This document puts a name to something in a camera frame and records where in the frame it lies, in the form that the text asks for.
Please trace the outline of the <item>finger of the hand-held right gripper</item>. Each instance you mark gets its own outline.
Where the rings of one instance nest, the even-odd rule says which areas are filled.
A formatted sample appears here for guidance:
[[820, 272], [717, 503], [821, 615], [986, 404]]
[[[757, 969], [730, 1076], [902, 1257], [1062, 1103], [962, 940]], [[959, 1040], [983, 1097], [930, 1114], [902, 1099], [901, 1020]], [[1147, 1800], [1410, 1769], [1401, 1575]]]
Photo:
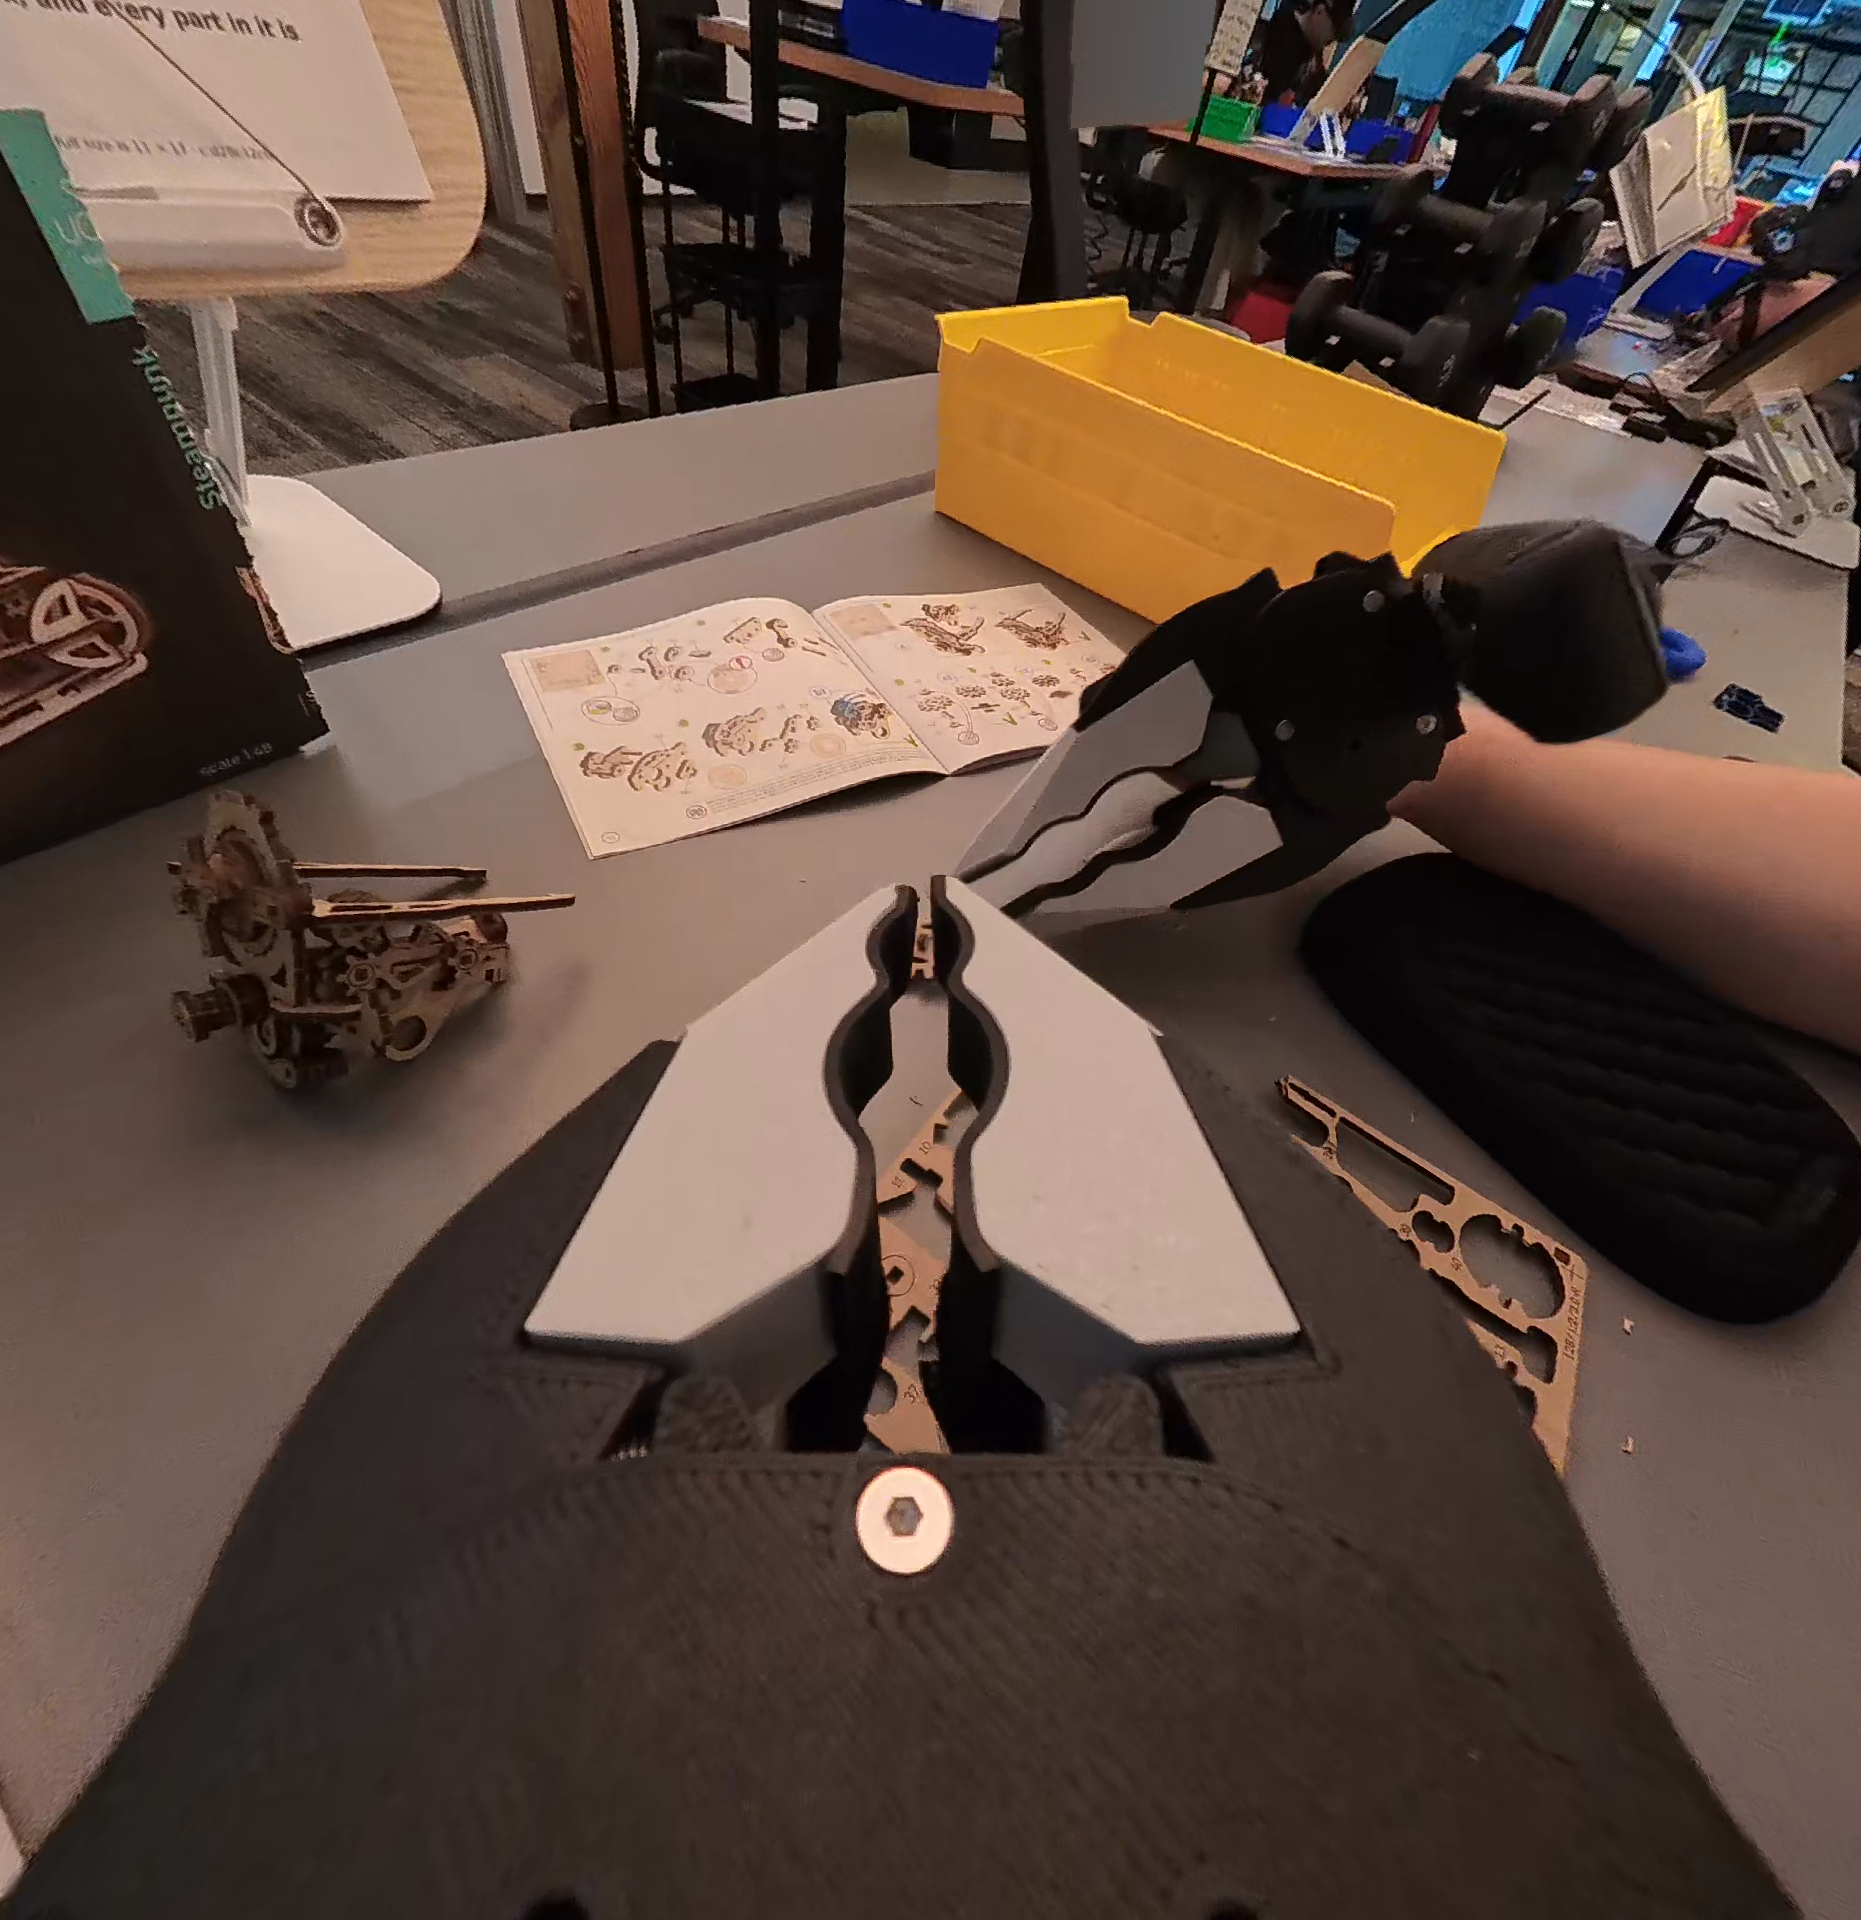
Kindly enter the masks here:
[[957, 864], [992, 906], [1039, 906], [1080, 893], [1096, 867], [1157, 831], [1189, 788], [1214, 718], [1205, 670], [1177, 667], [1119, 709], [1072, 727], [1044, 754]]
[[1013, 857], [1013, 921], [1057, 931], [1147, 924], [1296, 882], [1278, 822], [1250, 788], [1111, 788]]

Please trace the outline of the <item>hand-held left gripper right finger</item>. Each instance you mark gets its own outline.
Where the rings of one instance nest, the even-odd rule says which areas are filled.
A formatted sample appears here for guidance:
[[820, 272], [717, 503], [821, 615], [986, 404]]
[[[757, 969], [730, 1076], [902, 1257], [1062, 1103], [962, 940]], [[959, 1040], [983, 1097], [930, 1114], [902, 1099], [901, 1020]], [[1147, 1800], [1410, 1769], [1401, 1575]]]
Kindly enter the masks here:
[[932, 884], [957, 1140], [930, 1400], [1039, 1452], [1102, 1379], [1295, 1352], [1302, 1321], [1146, 1017], [959, 878]]

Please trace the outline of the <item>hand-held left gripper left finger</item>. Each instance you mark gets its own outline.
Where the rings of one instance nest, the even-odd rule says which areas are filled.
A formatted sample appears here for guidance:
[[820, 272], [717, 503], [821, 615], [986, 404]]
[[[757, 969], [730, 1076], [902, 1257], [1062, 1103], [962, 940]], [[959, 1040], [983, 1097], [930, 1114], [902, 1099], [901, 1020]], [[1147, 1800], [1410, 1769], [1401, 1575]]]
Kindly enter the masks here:
[[871, 1448], [892, 1296], [863, 1108], [917, 890], [892, 884], [697, 1020], [527, 1315], [532, 1351], [711, 1373], [793, 1452]]

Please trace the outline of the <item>laser-cut plywood parts sheet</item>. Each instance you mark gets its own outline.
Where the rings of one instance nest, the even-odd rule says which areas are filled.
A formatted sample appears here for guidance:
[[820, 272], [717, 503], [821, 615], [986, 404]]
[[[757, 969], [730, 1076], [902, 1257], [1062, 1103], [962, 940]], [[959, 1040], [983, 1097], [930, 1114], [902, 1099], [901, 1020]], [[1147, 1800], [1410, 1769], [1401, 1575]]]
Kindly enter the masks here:
[[[1461, 1176], [1356, 1118], [1344, 1103], [1278, 1081], [1302, 1151], [1450, 1291], [1558, 1476], [1570, 1472], [1589, 1263]], [[930, 1397], [935, 1323], [950, 1263], [957, 1145], [975, 1106], [959, 1087], [921, 1099], [917, 1136], [880, 1173], [880, 1255], [887, 1345], [866, 1408], [866, 1445], [887, 1454], [950, 1448]]]

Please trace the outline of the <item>person's right forearm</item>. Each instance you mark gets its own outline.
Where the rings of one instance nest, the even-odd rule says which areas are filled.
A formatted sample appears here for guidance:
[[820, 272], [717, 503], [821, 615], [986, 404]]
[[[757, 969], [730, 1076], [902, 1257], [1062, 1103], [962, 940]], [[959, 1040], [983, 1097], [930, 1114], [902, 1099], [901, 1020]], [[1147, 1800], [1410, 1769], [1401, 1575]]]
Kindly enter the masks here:
[[1562, 899], [1725, 1003], [1861, 1058], [1861, 781], [1619, 739], [1543, 745], [1491, 709], [1392, 816]]

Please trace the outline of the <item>partly built wooden model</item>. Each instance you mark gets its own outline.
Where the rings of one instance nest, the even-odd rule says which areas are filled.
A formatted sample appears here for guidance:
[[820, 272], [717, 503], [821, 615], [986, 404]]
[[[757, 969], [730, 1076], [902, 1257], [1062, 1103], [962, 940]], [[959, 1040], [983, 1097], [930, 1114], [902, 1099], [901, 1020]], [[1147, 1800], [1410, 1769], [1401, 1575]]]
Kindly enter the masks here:
[[482, 896], [485, 869], [321, 864], [290, 851], [270, 803], [221, 788], [172, 864], [208, 987], [172, 999], [191, 1042], [245, 1037], [282, 1091], [369, 1061], [412, 1063], [461, 1014], [512, 982], [512, 916], [576, 899]]

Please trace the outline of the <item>black model kit box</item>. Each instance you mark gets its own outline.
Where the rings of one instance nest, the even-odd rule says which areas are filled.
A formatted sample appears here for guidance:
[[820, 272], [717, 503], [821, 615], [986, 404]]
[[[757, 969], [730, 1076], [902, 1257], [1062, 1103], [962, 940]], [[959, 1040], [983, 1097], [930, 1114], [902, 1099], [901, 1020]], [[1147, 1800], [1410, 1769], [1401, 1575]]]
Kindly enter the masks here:
[[0, 867], [327, 731], [49, 124], [0, 110]]

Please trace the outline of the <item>yellow plastic bin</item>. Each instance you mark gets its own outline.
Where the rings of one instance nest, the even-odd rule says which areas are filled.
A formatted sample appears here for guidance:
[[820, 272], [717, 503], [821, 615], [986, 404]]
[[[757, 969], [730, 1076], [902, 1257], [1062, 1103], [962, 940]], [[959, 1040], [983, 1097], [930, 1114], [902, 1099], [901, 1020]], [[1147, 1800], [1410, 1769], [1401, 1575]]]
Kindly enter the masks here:
[[1476, 528], [1505, 439], [1125, 300], [944, 315], [935, 507], [1147, 622]]

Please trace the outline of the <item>illustrated instruction booklet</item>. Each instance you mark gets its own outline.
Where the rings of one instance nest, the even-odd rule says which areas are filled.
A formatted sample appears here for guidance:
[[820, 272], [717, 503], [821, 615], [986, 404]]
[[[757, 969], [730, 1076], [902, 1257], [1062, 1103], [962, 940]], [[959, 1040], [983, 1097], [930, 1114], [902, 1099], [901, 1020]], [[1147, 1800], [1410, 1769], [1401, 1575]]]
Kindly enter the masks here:
[[730, 600], [505, 657], [588, 857], [1044, 757], [1125, 649], [1047, 587]]

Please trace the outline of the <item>rack of black dumbbells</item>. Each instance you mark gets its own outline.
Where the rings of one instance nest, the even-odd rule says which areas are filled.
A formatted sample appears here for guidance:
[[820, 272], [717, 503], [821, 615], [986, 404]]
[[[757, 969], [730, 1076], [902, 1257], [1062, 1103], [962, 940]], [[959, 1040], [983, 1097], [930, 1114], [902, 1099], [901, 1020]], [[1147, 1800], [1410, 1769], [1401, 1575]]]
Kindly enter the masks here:
[[1356, 272], [1316, 276], [1295, 301], [1289, 357], [1482, 418], [1495, 386], [1526, 386], [1562, 343], [1562, 310], [1519, 309], [1579, 276], [1604, 221], [1586, 176], [1628, 155], [1649, 110], [1646, 88], [1610, 74], [1555, 92], [1474, 57], [1441, 101], [1450, 171], [1379, 194]]

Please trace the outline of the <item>black quilted wrist pad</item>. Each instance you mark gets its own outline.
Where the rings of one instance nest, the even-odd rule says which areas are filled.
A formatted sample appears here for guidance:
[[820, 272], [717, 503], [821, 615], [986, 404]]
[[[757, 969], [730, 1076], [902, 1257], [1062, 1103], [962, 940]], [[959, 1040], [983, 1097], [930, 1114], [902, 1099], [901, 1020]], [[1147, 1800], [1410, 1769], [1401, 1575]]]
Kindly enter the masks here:
[[1794, 1317], [1861, 1245], [1861, 1140], [1665, 963], [1455, 854], [1322, 899], [1331, 1006], [1567, 1229], [1694, 1315]]

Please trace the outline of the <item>clear acrylic stand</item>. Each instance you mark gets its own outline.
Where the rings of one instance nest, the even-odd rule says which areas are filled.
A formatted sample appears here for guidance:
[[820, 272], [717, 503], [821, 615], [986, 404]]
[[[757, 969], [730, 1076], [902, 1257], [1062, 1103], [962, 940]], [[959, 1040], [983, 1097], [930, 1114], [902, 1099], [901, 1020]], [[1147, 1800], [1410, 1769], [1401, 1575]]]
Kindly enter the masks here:
[[1759, 472], [1768, 516], [1788, 539], [1856, 516], [1856, 484], [1806, 392], [1746, 397], [1732, 413], [1741, 451]]

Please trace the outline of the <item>white document stand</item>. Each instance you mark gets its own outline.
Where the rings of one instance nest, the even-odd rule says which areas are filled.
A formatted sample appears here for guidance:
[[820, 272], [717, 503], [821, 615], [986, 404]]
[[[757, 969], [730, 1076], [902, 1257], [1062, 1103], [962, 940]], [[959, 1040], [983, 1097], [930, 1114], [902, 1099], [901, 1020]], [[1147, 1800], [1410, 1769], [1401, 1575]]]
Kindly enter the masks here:
[[302, 478], [255, 475], [236, 369], [236, 289], [287, 276], [296, 294], [342, 285], [348, 227], [305, 186], [155, 191], [90, 188], [79, 200], [125, 289], [190, 310], [205, 388], [205, 451], [252, 572], [296, 655], [385, 633], [441, 610], [438, 576]]

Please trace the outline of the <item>blue plastic bin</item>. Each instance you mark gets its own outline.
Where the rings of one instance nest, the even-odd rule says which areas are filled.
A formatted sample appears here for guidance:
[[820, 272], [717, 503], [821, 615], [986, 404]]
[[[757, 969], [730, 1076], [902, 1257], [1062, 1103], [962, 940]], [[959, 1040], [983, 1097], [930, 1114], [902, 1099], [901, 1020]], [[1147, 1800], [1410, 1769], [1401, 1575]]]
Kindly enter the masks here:
[[842, 4], [842, 52], [908, 79], [986, 88], [998, 57], [1002, 4]]

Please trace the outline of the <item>white instruction sheet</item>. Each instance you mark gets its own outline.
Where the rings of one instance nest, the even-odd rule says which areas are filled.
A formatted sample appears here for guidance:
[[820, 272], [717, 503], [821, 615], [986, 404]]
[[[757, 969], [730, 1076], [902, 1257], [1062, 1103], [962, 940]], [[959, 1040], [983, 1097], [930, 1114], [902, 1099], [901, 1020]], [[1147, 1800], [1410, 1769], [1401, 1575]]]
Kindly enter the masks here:
[[0, 4], [0, 110], [85, 197], [435, 194], [363, 4]]

